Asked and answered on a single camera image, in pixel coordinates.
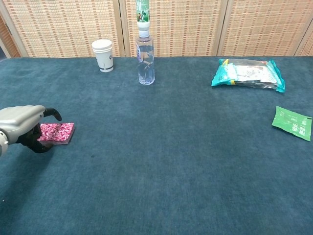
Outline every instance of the white paper cup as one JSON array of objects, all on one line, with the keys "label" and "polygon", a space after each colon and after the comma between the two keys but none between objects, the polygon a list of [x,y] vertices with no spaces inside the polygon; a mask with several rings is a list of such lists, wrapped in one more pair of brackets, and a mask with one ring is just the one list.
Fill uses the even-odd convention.
[{"label": "white paper cup", "polygon": [[99,39],[92,44],[92,50],[96,55],[101,72],[113,70],[112,42],[108,39]]}]

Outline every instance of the blue carpet surface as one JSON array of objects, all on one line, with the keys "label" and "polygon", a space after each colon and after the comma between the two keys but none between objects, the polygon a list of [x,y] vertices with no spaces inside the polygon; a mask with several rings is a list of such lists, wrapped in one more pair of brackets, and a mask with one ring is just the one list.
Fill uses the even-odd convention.
[{"label": "blue carpet surface", "polygon": [[271,123],[276,105],[313,116],[313,57],[274,57],[284,94],[212,88],[218,59],[156,58],[150,86],[135,58],[2,61],[1,109],[53,107],[76,130],[0,158],[0,234],[312,234],[313,144]]}]

